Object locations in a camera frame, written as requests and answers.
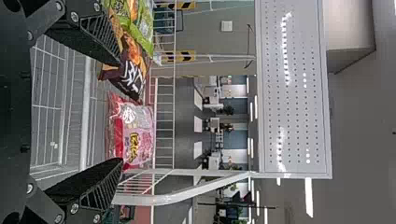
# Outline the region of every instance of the wall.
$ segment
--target wall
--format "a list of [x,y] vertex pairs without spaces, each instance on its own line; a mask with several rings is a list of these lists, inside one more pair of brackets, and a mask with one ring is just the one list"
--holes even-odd
[[[248,24],[254,30],[254,6],[249,1],[213,2],[213,8],[228,8],[225,10],[208,11],[209,3],[198,2],[195,10],[184,12],[184,31],[177,32],[177,49],[194,49],[197,54],[238,54],[255,55],[255,36],[250,32]],[[233,31],[223,33],[220,30],[221,21],[233,21]],[[205,63],[181,65],[177,67],[178,76],[239,76],[256,74],[256,64],[245,69],[247,62]],[[157,77],[172,77],[172,69],[153,70]]]
[[375,44],[372,0],[324,0],[324,13],[329,50]]
[[377,52],[329,76],[333,180],[313,181],[314,218],[305,213],[303,180],[284,180],[281,187],[275,180],[262,181],[262,201],[289,211],[270,212],[270,224],[396,220],[395,3],[373,4]]
[[324,14],[329,72],[375,50],[372,0],[324,0]]

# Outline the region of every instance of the person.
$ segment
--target person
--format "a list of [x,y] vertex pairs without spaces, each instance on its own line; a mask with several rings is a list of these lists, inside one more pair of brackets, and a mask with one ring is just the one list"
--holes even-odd
[[234,127],[231,123],[221,123],[220,124],[220,129],[223,130],[224,132],[230,133],[234,131]]

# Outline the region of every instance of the ceiling light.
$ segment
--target ceiling light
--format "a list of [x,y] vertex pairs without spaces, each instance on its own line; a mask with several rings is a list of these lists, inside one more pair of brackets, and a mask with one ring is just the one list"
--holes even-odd
[[264,224],[268,224],[268,208],[264,208]]
[[305,179],[305,210],[310,217],[314,217],[314,196],[311,178]]
[[247,139],[247,154],[250,155],[250,138]]
[[251,223],[251,207],[248,209],[248,222]]
[[251,201],[254,202],[254,180],[251,181]]
[[257,190],[256,191],[256,204],[257,204],[257,209],[256,209],[256,213],[257,216],[260,216],[260,192]]
[[247,77],[247,94],[248,94],[248,77]]
[[254,140],[250,138],[250,158],[254,159]]
[[250,102],[250,122],[253,122],[253,103]]
[[258,107],[257,107],[257,95],[254,96],[254,115],[256,119],[259,118]]

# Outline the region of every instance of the floor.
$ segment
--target floor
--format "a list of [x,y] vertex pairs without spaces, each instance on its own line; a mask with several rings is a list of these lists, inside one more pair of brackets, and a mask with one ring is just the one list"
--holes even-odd
[[[194,131],[194,117],[205,119],[211,116],[210,111],[202,111],[194,103],[193,78],[177,79],[176,94],[176,139],[175,139],[175,168],[197,169],[200,158],[194,158],[194,144],[202,142],[202,149],[211,146],[210,133],[196,133]],[[171,176],[165,178],[155,191],[158,194],[169,193],[193,185],[193,178],[186,176]],[[189,210],[192,208],[192,199],[155,208],[155,223],[191,224],[187,220]]]

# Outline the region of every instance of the metal rack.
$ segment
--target metal rack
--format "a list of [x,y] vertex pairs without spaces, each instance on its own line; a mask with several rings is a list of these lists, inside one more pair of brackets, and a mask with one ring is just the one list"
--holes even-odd
[[[326,117],[328,112],[325,111],[327,108],[326,104],[328,103],[326,93],[327,89],[325,87],[325,84],[327,83],[326,66],[325,62],[323,62],[325,55],[323,54],[323,49],[320,48],[323,43],[321,42],[322,30],[320,24],[320,13],[318,12],[319,6],[317,6],[317,2],[320,1],[312,0],[311,3],[315,3],[314,6],[311,7],[312,13],[304,14],[304,6],[295,7],[291,0],[274,1],[274,3],[264,3],[261,1],[256,1],[256,22],[258,23],[258,26],[262,25],[262,27],[258,28],[260,29],[260,31],[256,32],[257,41],[262,43],[258,45],[257,49],[259,64],[257,85],[259,89],[258,100],[260,104],[259,106],[255,105],[255,108],[251,108],[250,111],[258,111],[259,116],[257,116],[256,119],[260,119],[261,122],[259,127],[257,127],[260,135],[253,136],[255,138],[255,144],[253,144],[252,140],[250,148],[252,159],[254,153],[255,155],[257,155],[256,160],[257,158],[260,158],[260,162],[267,162],[266,164],[262,164],[262,166],[259,167],[260,169],[257,169],[257,173],[237,171],[207,172],[200,170],[174,169],[176,126],[175,94],[177,66],[187,64],[178,63],[177,60],[175,60],[175,58],[179,56],[177,54],[177,32],[174,31],[170,35],[164,35],[162,42],[160,41],[156,44],[163,45],[164,51],[171,51],[172,54],[168,54],[167,56],[173,57],[174,60],[171,62],[166,62],[164,65],[153,65],[150,70],[150,74],[152,75],[154,70],[172,69],[172,76],[151,76],[151,80],[148,84],[148,100],[149,103],[154,106],[158,136],[157,141],[155,142],[155,154],[152,165],[153,169],[132,170],[127,172],[127,174],[130,176],[124,182],[120,183],[113,203],[151,206],[151,221],[153,221],[153,206],[155,205],[164,205],[180,202],[182,200],[208,192],[209,190],[217,189],[243,179],[250,180],[253,178],[277,177],[331,178],[331,158],[329,157],[331,153],[329,142],[330,135],[327,133],[327,131],[329,131],[329,126],[327,120],[328,117]],[[260,16],[261,12],[264,10],[264,7],[278,7],[280,8],[280,10],[278,11],[278,13],[270,15],[268,18],[265,19]],[[297,12],[293,12],[293,17],[290,17],[288,14],[289,8]],[[271,17],[277,18],[276,22],[278,23],[272,24],[271,27],[265,26],[267,22],[273,20],[273,18]],[[295,79],[296,82],[301,82],[300,84],[303,85],[296,86],[296,90],[303,90],[304,92],[304,89],[309,89],[314,92],[316,94],[315,96],[318,97],[318,102],[320,102],[320,105],[322,107],[312,108],[314,108],[315,111],[321,111],[322,113],[324,113],[323,117],[320,118],[320,129],[316,127],[316,130],[318,130],[321,136],[323,136],[323,138],[320,138],[320,141],[322,141],[323,143],[323,150],[318,152],[318,155],[326,159],[327,163],[325,163],[324,165],[320,164],[316,167],[310,163],[308,164],[308,162],[306,162],[305,164],[295,163],[292,167],[282,166],[280,164],[281,161],[276,158],[276,149],[274,150],[273,148],[265,145],[273,143],[271,140],[274,140],[275,143],[278,142],[276,140],[276,136],[272,135],[272,133],[264,133],[264,131],[267,130],[264,130],[263,128],[264,122],[265,125],[273,125],[273,129],[268,129],[268,132],[273,133],[277,133],[277,129],[284,128],[283,126],[288,127],[289,125],[288,123],[282,123],[281,121],[276,122],[275,120],[273,121],[273,124],[271,124],[272,119],[269,119],[269,115],[274,117],[278,116],[279,119],[277,120],[283,120],[287,116],[288,112],[286,112],[287,108],[285,106],[279,104],[276,110],[281,112],[273,115],[269,112],[271,106],[268,105],[278,105],[280,97],[297,97],[297,100],[294,103],[300,102],[298,101],[298,97],[303,96],[304,99],[304,95],[300,95],[297,93],[294,94],[293,92],[291,92],[290,95],[288,95],[289,91],[287,91],[285,88],[280,88],[280,84],[277,84],[281,81],[283,81],[284,84],[285,80],[289,82],[289,79],[287,77],[289,76],[288,72],[289,69],[291,69],[291,65],[289,64],[289,61],[284,61],[284,59],[288,59],[289,57],[284,56],[287,55],[285,50],[287,49],[289,53],[297,52],[297,50],[288,49],[288,46],[285,46],[286,44],[288,44],[284,43],[285,38],[282,38],[282,36],[286,37],[288,34],[288,31],[285,30],[285,26],[287,26],[287,24],[284,24],[285,20],[290,20],[290,22],[294,22],[294,25],[296,25],[296,30],[294,30],[293,32],[301,32],[304,34],[307,33],[307,35],[309,35],[309,38],[312,40],[312,43],[314,43],[314,45],[316,46],[315,48],[310,49],[312,52],[314,52],[314,55],[311,57],[313,58],[313,60],[316,60],[315,62],[318,62],[316,64],[312,64],[312,66],[310,67],[311,69],[317,69],[318,71],[318,79],[313,80],[312,82],[314,85],[317,85],[315,86],[316,89],[309,89],[304,86],[306,85],[304,83],[309,77],[305,77],[303,73],[301,73],[300,77]],[[174,25],[168,28],[175,30],[177,27],[177,20],[175,20],[173,24]],[[314,28],[307,29],[305,28],[305,26],[312,26]],[[268,30],[269,32],[271,29],[272,34],[267,36],[261,35],[261,29],[263,29],[264,31]],[[272,48],[265,47],[270,43],[275,43]],[[311,47],[304,44],[305,42],[302,39],[296,38],[296,47]],[[96,67],[94,66],[95,63],[91,62],[91,65],[87,65],[89,64],[90,59],[71,49],[57,44],[55,41],[51,40],[48,37],[43,36],[42,38],[40,38],[36,46],[32,48],[31,53],[32,62],[34,62],[34,96],[32,102],[34,114],[36,113],[33,121],[34,136],[32,143],[33,155],[35,156],[33,156],[31,162],[31,174],[34,176],[34,178],[36,178],[36,180],[43,181],[55,177],[71,175],[78,170],[84,169],[87,166],[94,165],[96,163],[95,158],[98,158],[98,160],[104,158],[100,155],[100,153],[104,153],[104,149],[98,143],[104,139],[106,93],[108,91],[118,91],[115,90],[115,88],[112,87],[112,85],[110,85],[108,82],[98,82],[96,78],[89,78],[93,74],[96,74],[98,72],[96,70]],[[216,60],[214,60],[214,58],[226,58],[226,60],[230,60],[230,62],[232,62],[233,60],[246,61],[247,59],[254,59],[246,55],[243,57],[235,55],[227,56],[204,54],[195,56],[197,58],[204,58],[205,61],[202,61],[203,63],[215,63]],[[277,60],[282,63],[280,63],[280,65],[274,65],[274,62]],[[279,76],[280,73],[275,72],[277,68],[281,68],[280,70],[283,72],[283,76]],[[52,98],[52,95],[50,94],[52,92],[50,90],[53,90],[53,88],[55,90],[62,90],[58,91],[61,93],[59,95],[54,95],[54,98]],[[310,106],[316,105],[308,105],[306,107],[308,109],[306,110],[309,110],[311,108]],[[282,136],[280,137],[283,142],[286,142],[286,138]],[[166,141],[168,141],[170,144],[160,145]],[[303,140],[303,138],[301,140],[297,139],[293,140],[293,144],[306,144],[306,141]],[[276,159],[270,159],[269,155],[273,156]],[[173,194],[155,195],[155,186],[169,175],[206,175],[221,176],[221,178],[215,181],[210,181],[205,184],[195,186],[190,189],[177,191]]]
[[[79,167],[86,56],[43,35],[31,48],[32,160],[31,175],[42,187],[66,178]],[[92,65],[92,74],[100,69]],[[103,161],[106,94],[122,93],[107,81],[92,78],[87,132],[87,166]]]

